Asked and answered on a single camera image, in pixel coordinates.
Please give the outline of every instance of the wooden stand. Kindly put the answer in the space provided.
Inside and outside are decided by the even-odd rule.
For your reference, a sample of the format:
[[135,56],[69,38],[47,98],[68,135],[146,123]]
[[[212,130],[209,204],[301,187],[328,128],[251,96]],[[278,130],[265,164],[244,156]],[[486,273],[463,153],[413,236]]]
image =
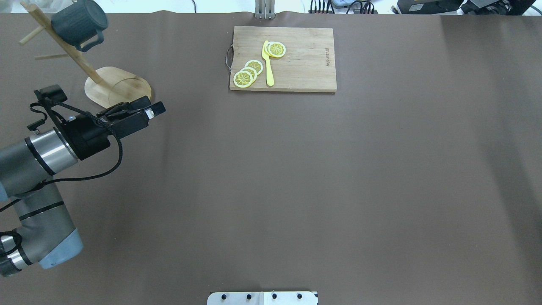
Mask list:
[[102,107],[109,108],[120,102],[130,102],[142,96],[152,98],[151,86],[141,77],[115,67],[104,67],[97,71],[88,63],[83,54],[64,41],[51,26],[51,20],[36,4],[21,2],[21,5],[40,25],[19,41],[24,45],[45,30],[66,54],[36,56],[36,60],[69,56],[88,75],[85,94]]

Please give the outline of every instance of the brown tablecloth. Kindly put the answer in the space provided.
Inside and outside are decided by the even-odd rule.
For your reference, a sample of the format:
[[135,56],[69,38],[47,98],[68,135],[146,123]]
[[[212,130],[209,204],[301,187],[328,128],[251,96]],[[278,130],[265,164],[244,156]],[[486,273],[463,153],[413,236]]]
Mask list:
[[[115,173],[59,183],[84,250],[0,279],[0,303],[206,304],[314,290],[321,304],[539,304],[542,18],[109,15],[85,54],[145,78],[167,112]],[[333,94],[233,92],[234,25],[332,27]],[[0,141],[34,89],[97,112],[29,15],[0,16]],[[99,173],[112,148],[61,175]],[[18,226],[15,211],[2,230]]]

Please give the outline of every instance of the cutting board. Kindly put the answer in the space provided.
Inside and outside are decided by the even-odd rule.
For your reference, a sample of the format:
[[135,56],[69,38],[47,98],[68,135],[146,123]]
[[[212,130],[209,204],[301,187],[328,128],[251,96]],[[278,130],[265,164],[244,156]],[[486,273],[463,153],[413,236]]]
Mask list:
[[[286,54],[283,57],[270,59],[275,78],[273,87],[266,84],[266,62],[262,58],[265,40],[279,41],[286,46]],[[231,90],[332,93],[337,91],[333,29],[236,26],[233,50]],[[239,88],[235,86],[233,76],[251,59],[262,62],[263,72],[250,87]]]

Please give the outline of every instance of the black cable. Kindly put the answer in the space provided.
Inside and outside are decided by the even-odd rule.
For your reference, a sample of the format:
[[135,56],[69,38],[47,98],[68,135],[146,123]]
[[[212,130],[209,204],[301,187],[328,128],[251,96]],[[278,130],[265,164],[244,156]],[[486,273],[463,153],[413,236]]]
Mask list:
[[537,11],[539,14],[542,15],[542,11],[539,10],[539,9],[538,9],[537,7],[535,7],[534,5],[531,5],[531,8],[532,8],[533,10]]
[[109,175],[110,173],[114,172],[117,168],[119,168],[120,166],[120,163],[122,162],[122,143],[120,141],[120,138],[117,136],[117,133],[111,128],[111,126],[107,125],[106,123],[102,122],[99,118],[97,118],[96,116],[92,115],[90,112],[88,111],[82,111],[78,108],[75,108],[73,106],[70,106],[70,105],[67,105],[65,103],[61,103],[61,102],[56,102],[56,101],[52,101],[51,99],[49,98],[46,98],[46,101],[52,105],[55,105],[55,106],[61,106],[61,107],[64,107],[68,110],[72,110],[74,112],[77,112],[77,113],[80,113],[84,116],[87,116],[88,118],[90,118],[96,125],[99,125],[99,126],[102,126],[104,127],[105,129],[107,129],[107,131],[109,131],[109,133],[111,133],[111,135],[115,138],[115,140],[117,140],[117,145],[119,146],[119,158],[117,160],[117,163],[111,168],[109,169],[108,171],[105,171],[101,174],[98,174],[98,175],[93,175],[93,176],[87,176],[87,177],[80,177],[80,178],[59,178],[59,179],[52,179],[52,180],[49,180],[49,181],[42,181],[40,182],[35,188],[33,188],[31,191],[34,191],[34,190],[38,190],[46,185],[49,185],[51,183],[55,183],[55,182],[64,182],[64,181],[86,181],[86,180],[91,180],[91,179],[96,179],[96,178],[101,178],[101,177],[104,177],[106,175]]
[[371,3],[371,0],[367,0],[367,3],[363,6],[363,12],[360,12],[361,14],[374,14],[375,13],[375,5]]
[[0,236],[11,236],[13,237],[13,242],[15,243],[15,246],[13,247],[13,249],[0,252],[0,256],[8,256],[12,254],[13,252],[17,251],[17,249],[21,246],[21,243],[23,242],[23,237],[17,232],[13,232],[13,231],[0,232]]
[[0,208],[0,213],[4,212],[5,210],[7,210],[10,206],[16,204],[17,202],[19,202],[20,199],[15,199],[14,201],[8,203],[7,205],[3,206]]
[[359,3],[359,11],[361,12],[361,10],[363,10],[363,2],[361,2],[360,0],[356,0],[352,3],[350,3],[350,5],[348,6],[348,9],[346,10],[346,13],[348,14],[348,12],[350,11],[350,9],[352,8],[352,6],[355,4],[355,3]]
[[66,119],[58,112],[54,111],[51,109],[51,112],[54,113],[55,117],[59,118],[59,120],[62,122],[62,123],[65,123],[66,122]]
[[32,104],[30,104],[30,111],[32,111],[34,113],[41,113],[43,115],[43,120],[47,120],[47,118],[48,118],[47,114],[45,112],[43,112],[43,111],[39,111],[38,109],[34,109],[34,107],[36,107],[36,106],[41,107],[40,103],[32,103]]
[[330,13],[330,7],[331,7],[331,11],[335,14],[335,9],[333,8],[333,5],[331,4],[331,0],[327,1],[326,14]]

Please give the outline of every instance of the lemon slice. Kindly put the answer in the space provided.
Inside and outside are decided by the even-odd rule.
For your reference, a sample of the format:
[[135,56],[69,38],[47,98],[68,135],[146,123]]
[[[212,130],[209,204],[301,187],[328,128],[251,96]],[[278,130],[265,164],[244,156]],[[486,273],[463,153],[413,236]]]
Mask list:
[[280,58],[286,54],[286,47],[281,42],[278,41],[269,41],[266,47],[267,54],[269,56]]
[[234,75],[234,84],[239,88],[246,88],[252,85],[254,78],[248,71],[241,70]]
[[244,64],[244,66],[253,68],[254,70],[256,70],[258,75],[260,75],[263,71],[263,64],[259,60],[255,60],[255,59],[249,60],[247,61],[247,63]]
[[256,81],[256,78],[258,77],[258,71],[252,67],[245,67],[242,68],[241,71],[248,71],[250,75],[252,75],[252,82]]

